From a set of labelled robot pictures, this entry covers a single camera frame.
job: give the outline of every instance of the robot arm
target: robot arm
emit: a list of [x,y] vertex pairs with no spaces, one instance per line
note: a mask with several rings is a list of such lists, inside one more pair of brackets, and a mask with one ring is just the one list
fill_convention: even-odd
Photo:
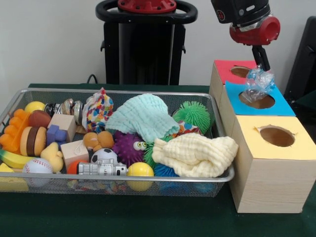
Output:
[[270,70],[262,47],[276,40],[279,20],[271,15],[269,0],[211,0],[220,23],[231,23],[230,35],[237,43],[252,45],[257,65]]

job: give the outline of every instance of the yellow ball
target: yellow ball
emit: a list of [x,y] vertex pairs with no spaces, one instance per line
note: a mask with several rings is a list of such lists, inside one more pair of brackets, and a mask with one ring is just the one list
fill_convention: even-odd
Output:
[[[154,176],[153,169],[144,162],[137,162],[128,168],[128,176]],[[127,181],[128,186],[137,192],[148,190],[153,182],[152,181]]]
[[28,112],[28,113],[31,113],[31,112],[33,112],[35,110],[42,110],[43,111],[44,107],[45,107],[45,104],[43,104],[42,102],[40,102],[40,101],[33,101],[33,102],[29,103],[25,107],[24,111]]

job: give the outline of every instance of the metal basket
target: metal basket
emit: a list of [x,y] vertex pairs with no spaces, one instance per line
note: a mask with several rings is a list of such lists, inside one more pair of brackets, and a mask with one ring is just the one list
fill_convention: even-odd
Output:
[[[72,89],[37,89],[28,88],[19,91],[10,101],[0,116],[0,131],[14,111],[32,101],[43,103],[62,103],[68,98],[85,102],[96,90],[72,90]],[[168,93],[168,92],[143,92],[143,91],[107,91],[114,101],[115,108],[121,106],[126,100],[144,93],[159,96],[168,106],[171,115],[185,101],[198,101],[206,106],[215,116],[215,123],[207,132],[209,138],[224,136],[224,130],[218,114],[215,100],[204,93]],[[82,139],[83,135],[76,134],[75,140]],[[223,175],[218,178],[183,178],[183,177],[132,177],[132,176],[91,176],[68,174],[26,174],[0,172],[1,184],[14,182],[16,178],[27,182],[43,183],[40,188],[29,187],[28,191],[12,190],[7,192],[45,193],[45,194],[115,194],[115,195],[146,195],[146,196],[190,196],[190,197],[214,197],[218,194],[225,182],[234,177],[234,168],[230,166]],[[136,192],[130,185],[151,187],[144,192]]]

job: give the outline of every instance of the red robot part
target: red robot part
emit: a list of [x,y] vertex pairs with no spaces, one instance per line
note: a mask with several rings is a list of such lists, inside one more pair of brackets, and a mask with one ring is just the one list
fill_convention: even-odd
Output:
[[124,11],[141,14],[159,14],[173,12],[175,0],[118,0],[118,7]]
[[279,20],[276,17],[269,16],[253,28],[251,26],[244,28],[231,27],[230,34],[237,43],[268,45],[278,38],[280,30]]

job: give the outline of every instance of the clear plastic bag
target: clear plastic bag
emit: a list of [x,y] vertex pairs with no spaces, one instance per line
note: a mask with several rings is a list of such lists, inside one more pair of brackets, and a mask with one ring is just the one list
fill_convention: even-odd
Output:
[[257,66],[249,71],[242,96],[253,103],[266,97],[275,86],[274,73],[271,70],[265,72],[260,66]]

